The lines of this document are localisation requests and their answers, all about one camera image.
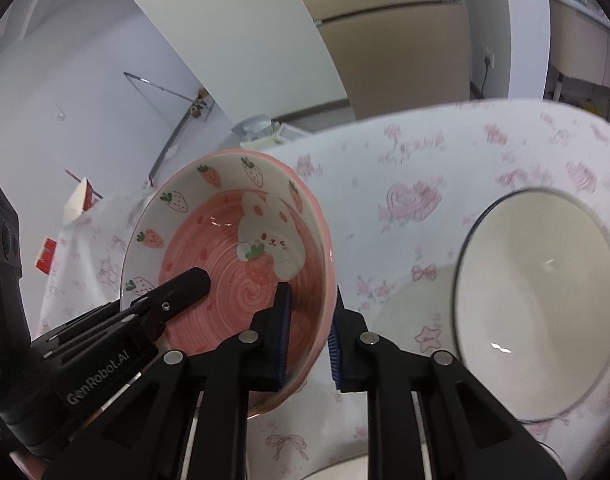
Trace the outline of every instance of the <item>star print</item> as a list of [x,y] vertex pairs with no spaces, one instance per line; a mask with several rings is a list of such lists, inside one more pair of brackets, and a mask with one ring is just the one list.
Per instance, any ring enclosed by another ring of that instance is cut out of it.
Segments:
[[439,335],[440,329],[432,330],[428,326],[423,326],[422,332],[416,336],[416,341],[421,344],[421,352],[427,352],[430,348],[440,348]]

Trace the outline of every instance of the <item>lens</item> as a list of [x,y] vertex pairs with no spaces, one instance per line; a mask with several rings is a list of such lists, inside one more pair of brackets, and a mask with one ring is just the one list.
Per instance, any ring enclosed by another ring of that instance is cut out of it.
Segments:
[[9,232],[7,224],[3,224],[3,254],[9,259],[9,252],[12,249],[12,234]]

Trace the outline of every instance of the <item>pink bow print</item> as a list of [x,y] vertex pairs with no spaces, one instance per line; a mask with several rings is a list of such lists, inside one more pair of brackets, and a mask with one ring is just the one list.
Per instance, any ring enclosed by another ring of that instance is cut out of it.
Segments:
[[278,460],[280,458],[280,452],[286,442],[289,442],[294,449],[300,453],[303,459],[309,460],[309,456],[307,456],[307,453],[305,453],[307,443],[305,442],[304,438],[302,438],[300,435],[281,436],[276,434],[270,435],[265,439],[265,444],[267,444],[269,447],[276,448],[274,460]]
[[436,279],[436,273],[437,273],[436,265],[434,265],[434,264],[431,264],[430,266],[426,267],[425,269],[423,269],[417,265],[414,265],[412,267],[412,279],[415,282],[420,280],[423,276],[432,282],[433,280]]

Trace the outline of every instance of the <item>bunny illustration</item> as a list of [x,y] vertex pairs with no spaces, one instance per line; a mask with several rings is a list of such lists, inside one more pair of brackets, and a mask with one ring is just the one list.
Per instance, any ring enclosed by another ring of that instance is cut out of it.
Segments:
[[274,274],[281,281],[296,276],[305,264],[305,246],[284,202],[272,195],[265,201],[247,192],[243,195],[243,213],[238,225],[239,259],[259,265],[273,261]]

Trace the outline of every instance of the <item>table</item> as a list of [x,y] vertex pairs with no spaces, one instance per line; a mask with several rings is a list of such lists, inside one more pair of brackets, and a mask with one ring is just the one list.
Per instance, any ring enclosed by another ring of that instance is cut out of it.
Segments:
[[[473,222],[496,199],[552,187],[591,208],[610,233],[610,124],[566,105],[424,108],[268,153],[319,200],[345,305],[362,312],[370,330],[424,355],[454,351],[454,265]],[[149,195],[103,201],[64,228],[43,329],[117,297],[124,243]],[[610,437],[610,367],[579,406],[527,428],[560,457],[570,480],[580,478]],[[367,452],[366,396],[335,391],[325,349],[296,394],[249,421],[247,440],[252,479],[303,478]]]

